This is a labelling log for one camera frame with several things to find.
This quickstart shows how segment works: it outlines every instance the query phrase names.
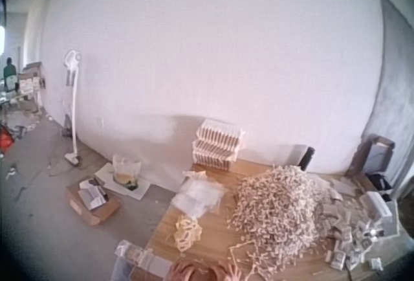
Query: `human hand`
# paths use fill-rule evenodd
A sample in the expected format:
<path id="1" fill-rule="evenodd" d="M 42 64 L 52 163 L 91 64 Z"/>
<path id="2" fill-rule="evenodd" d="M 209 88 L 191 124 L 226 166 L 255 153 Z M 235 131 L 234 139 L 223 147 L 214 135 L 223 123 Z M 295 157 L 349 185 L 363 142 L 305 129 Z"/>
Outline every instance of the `human hand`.
<path id="1" fill-rule="evenodd" d="M 235 265 L 216 265 L 212 267 L 216 281 L 240 281 L 241 271 Z"/>
<path id="2" fill-rule="evenodd" d="M 168 271 L 166 281 L 190 281 L 195 266 L 190 262 L 177 262 Z"/>

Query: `black cylinder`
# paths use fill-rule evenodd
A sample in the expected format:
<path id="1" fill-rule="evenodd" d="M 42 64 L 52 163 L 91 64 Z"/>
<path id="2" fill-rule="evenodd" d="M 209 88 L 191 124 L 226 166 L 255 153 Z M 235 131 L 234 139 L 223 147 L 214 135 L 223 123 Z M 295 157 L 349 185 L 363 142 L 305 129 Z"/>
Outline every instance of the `black cylinder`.
<path id="1" fill-rule="evenodd" d="M 300 169 L 302 171 L 306 171 L 306 168 L 308 167 L 309 163 L 312 160 L 312 156 L 315 153 L 315 149 L 312 147 L 308 147 L 305 155 L 303 155 L 302 160 L 300 161 L 299 165 Z"/>

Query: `paper sheet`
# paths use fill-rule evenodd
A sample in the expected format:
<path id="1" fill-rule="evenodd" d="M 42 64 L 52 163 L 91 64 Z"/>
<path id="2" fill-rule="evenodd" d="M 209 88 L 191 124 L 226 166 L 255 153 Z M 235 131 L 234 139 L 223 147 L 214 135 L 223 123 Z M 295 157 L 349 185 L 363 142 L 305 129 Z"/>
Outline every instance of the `paper sheet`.
<path id="1" fill-rule="evenodd" d="M 138 188 L 134 191 L 130 191 L 119 185 L 118 183 L 114 182 L 113 180 L 113 166 L 111 163 L 105 164 L 99 171 L 95 173 L 97 177 L 99 177 L 105 184 L 103 187 L 112 190 L 114 192 L 118 192 L 119 194 L 132 197 L 137 200 L 141 200 L 144 197 L 145 193 L 147 192 L 151 183 L 146 179 L 140 178 L 138 180 Z"/>

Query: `red object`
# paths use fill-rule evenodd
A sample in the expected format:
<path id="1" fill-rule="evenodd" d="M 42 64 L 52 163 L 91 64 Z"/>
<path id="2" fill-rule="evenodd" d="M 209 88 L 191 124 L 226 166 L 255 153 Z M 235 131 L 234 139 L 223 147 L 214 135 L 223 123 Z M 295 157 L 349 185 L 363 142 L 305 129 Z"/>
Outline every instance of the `red object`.
<path id="1" fill-rule="evenodd" d="M 11 145 L 13 145 L 13 143 L 14 143 L 13 137 L 10 135 L 10 133 L 8 132 L 8 130 L 4 126 L 1 126 L 0 150 L 3 153 L 5 153 L 7 151 L 7 149 L 9 149 L 9 147 L 11 147 Z"/>

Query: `clear plastic container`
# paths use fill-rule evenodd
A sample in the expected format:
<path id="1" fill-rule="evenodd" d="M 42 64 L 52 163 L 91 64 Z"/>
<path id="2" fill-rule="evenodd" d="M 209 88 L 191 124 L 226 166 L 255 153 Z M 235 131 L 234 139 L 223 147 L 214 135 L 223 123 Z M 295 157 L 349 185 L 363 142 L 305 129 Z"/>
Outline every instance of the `clear plastic container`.
<path id="1" fill-rule="evenodd" d="M 114 167 L 114 181 L 130 191 L 138 188 L 138 178 L 141 171 L 141 162 L 115 154 L 112 158 Z"/>

